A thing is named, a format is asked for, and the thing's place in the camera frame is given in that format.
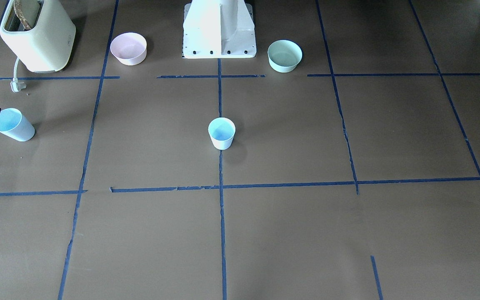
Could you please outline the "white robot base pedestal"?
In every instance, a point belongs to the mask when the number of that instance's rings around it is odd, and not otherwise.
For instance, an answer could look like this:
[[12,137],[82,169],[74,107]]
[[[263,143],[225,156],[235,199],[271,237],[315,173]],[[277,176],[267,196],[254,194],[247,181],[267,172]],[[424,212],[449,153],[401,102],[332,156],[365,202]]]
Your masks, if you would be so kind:
[[184,6],[182,26],[185,59],[256,56],[253,7],[244,0],[193,0]]

